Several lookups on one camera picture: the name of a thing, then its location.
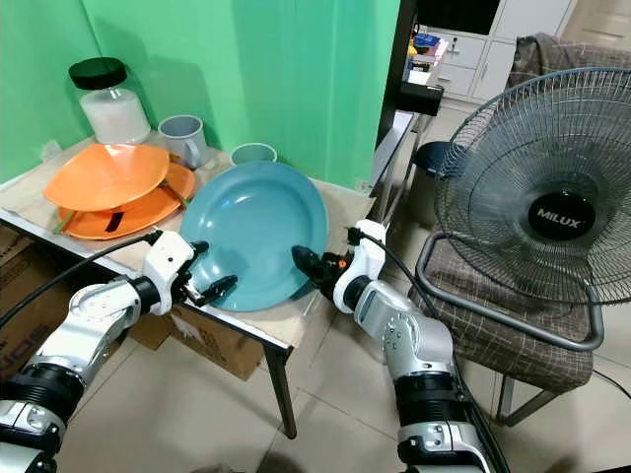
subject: green wall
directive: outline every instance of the green wall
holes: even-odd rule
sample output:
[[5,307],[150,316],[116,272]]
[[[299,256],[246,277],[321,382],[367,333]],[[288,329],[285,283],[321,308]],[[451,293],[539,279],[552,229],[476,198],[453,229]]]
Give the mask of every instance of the green wall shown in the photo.
[[[35,8],[36,3],[33,16],[55,24],[54,41],[39,34],[26,47],[37,55],[51,56],[52,49],[63,56],[54,72],[64,78],[77,55],[95,54],[80,11],[73,9],[77,2],[0,1],[3,10],[12,4],[20,14],[28,8],[13,4]],[[230,151],[263,141],[283,161],[314,177],[348,187],[370,178],[398,0],[82,3],[103,55],[120,58],[135,74],[154,127],[170,114],[194,113],[205,121],[212,146]],[[12,59],[24,61],[20,54]],[[38,71],[31,71],[33,84],[40,80]],[[67,93],[62,79],[48,87]],[[24,90],[29,84],[17,88],[20,96],[30,92]],[[64,146],[84,124],[71,102],[63,105],[68,116],[47,128]],[[28,114],[37,115],[35,107]],[[68,130],[62,130],[66,124]],[[36,159],[39,146],[33,143],[29,156],[35,153]],[[8,174],[22,168],[11,164]]]
[[98,54],[80,0],[0,0],[0,182],[91,133],[66,71]]

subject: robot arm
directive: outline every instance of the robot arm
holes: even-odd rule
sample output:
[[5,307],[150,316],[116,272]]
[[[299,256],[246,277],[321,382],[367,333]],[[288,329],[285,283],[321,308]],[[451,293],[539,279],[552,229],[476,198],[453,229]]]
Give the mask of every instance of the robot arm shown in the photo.
[[223,278],[199,293],[188,271],[208,249],[163,232],[145,258],[141,275],[97,284],[77,292],[68,316],[0,392],[0,471],[54,472],[68,420],[107,357],[111,342],[141,314],[167,313],[191,298],[204,305],[237,282]]
[[[375,222],[360,221],[357,228],[385,239]],[[364,238],[346,256],[326,253],[320,259],[299,246],[293,256],[323,294],[382,345],[401,425],[397,450],[408,471],[491,471],[456,385],[452,336],[442,322],[377,280],[384,251]]]

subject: teal plate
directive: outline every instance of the teal plate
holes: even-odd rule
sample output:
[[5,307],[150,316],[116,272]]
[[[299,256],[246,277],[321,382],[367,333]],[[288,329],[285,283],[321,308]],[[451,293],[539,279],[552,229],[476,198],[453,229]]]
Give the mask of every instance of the teal plate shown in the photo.
[[237,285],[213,305],[226,310],[261,310],[291,298],[305,283],[292,246],[323,253],[326,209],[304,175],[279,163],[248,163],[206,184],[188,206],[180,233],[205,240],[210,249],[190,269],[205,290],[219,278],[237,275]]

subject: gray mug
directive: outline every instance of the gray mug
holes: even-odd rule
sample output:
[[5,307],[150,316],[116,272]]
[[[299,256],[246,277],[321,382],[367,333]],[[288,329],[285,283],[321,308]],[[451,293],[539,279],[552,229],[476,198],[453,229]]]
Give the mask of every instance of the gray mug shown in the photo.
[[167,139],[167,149],[179,156],[179,163],[189,169],[204,166],[210,160],[206,152],[204,123],[194,115],[174,115],[158,125],[158,132]]

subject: plaid cushion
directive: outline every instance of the plaid cushion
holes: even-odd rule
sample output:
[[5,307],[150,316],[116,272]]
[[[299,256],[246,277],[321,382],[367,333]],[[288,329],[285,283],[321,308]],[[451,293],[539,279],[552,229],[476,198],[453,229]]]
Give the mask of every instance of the plaid cushion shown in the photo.
[[[469,266],[446,239],[437,241],[427,275],[444,290],[564,337],[583,340],[589,332],[584,306],[538,301],[499,286]],[[409,297],[424,308],[413,288]],[[555,347],[477,313],[432,300],[439,318],[452,332],[457,355],[555,393],[569,391],[590,379],[592,353]]]

